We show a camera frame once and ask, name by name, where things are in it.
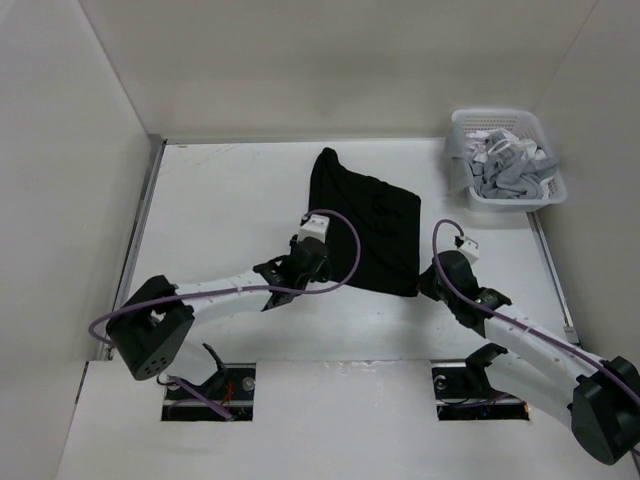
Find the black tank top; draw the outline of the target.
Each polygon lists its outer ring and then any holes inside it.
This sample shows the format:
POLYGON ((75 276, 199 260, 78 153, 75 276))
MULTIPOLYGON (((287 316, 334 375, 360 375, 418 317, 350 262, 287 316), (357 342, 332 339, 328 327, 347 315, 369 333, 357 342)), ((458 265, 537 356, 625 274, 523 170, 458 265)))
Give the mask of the black tank top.
POLYGON ((349 286, 399 297, 418 295, 419 196, 347 170, 337 152, 325 148, 311 172, 308 209, 338 212, 355 227, 361 255, 349 286))

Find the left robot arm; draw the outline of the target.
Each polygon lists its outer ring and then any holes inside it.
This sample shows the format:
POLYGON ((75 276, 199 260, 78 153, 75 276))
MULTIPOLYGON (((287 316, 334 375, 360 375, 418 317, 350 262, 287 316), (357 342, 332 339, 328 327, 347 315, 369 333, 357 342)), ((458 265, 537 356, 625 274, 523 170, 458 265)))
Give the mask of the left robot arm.
POLYGON ((227 279, 174 285, 157 275, 126 305, 179 298, 116 316, 107 322, 106 333, 135 380, 178 377, 200 397, 214 398, 224 387, 220 359, 210 345, 192 342, 190 330, 235 314, 282 307, 309 283, 324 283, 329 275, 329 249, 311 237, 292 243, 289 254, 227 279))

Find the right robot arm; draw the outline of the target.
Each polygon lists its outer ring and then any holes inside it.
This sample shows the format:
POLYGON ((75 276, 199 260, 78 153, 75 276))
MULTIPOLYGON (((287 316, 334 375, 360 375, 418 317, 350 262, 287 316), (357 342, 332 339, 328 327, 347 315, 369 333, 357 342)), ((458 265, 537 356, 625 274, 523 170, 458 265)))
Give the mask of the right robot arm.
POLYGON ((473 394, 513 395, 571 431, 595 460, 613 465, 639 445, 639 371, 627 359, 588 353, 527 318, 502 293, 478 284, 458 251, 438 254, 418 290, 442 302, 485 339, 469 355, 464 384, 473 394))

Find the grey tank top pile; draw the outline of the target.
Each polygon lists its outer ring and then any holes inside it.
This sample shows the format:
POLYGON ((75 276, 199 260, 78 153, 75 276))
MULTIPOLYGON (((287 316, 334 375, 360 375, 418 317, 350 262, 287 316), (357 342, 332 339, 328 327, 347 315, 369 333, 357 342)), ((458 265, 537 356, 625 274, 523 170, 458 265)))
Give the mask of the grey tank top pile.
POLYGON ((465 132, 453 124, 445 141, 449 193, 471 188, 489 200, 542 200, 559 160, 532 139, 505 129, 465 132))

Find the white plastic laundry basket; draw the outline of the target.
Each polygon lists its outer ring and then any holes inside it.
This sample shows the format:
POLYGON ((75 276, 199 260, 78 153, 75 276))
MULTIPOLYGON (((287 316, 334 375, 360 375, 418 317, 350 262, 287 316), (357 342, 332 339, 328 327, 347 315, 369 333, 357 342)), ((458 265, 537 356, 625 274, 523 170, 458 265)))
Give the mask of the white plastic laundry basket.
MULTIPOLYGON (((537 117, 525 110, 513 109, 461 109, 451 115, 451 127, 459 124, 465 132, 478 130, 505 129, 522 138, 532 139, 548 154, 554 153, 537 117)), ((489 200, 479 197, 469 188, 462 194, 468 201, 469 208, 487 212, 534 212, 545 206, 559 204, 566 200, 567 189, 562 179, 558 164, 557 173, 550 179, 549 196, 542 200, 489 200)))

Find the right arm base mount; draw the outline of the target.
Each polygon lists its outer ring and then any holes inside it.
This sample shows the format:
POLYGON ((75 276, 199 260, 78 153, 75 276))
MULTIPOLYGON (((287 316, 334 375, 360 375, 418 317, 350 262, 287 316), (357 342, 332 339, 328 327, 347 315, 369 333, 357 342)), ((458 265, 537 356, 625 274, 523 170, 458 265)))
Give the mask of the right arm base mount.
POLYGON ((524 401, 478 380, 464 363, 435 363, 431 373, 440 421, 530 420, 524 401))

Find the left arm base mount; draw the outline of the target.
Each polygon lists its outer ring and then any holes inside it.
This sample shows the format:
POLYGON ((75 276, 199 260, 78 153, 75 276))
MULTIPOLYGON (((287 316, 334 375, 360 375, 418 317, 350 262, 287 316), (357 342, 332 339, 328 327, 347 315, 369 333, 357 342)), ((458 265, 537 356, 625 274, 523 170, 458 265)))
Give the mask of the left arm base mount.
POLYGON ((255 364, 228 364, 222 385, 208 395, 231 415, 225 419, 166 377, 157 377, 164 388, 161 420, 164 422, 251 422, 254 415, 256 383, 255 364))

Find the aluminium table edge rail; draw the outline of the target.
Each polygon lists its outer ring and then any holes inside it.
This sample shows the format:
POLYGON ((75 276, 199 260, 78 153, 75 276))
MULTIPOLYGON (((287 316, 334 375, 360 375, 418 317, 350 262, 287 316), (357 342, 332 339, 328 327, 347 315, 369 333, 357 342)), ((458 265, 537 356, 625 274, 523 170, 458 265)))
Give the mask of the aluminium table edge rail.
POLYGON ((159 134, 149 134, 147 136, 150 142, 150 155, 147 161, 147 168, 143 179, 131 235, 128 241, 124 264, 121 270, 117 289, 114 296, 112 309, 118 309, 127 300, 133 274, 136 268, 144 230, 146 227, 149 210, 151 207, 153 194, 167 144, 167 139, 159 134))

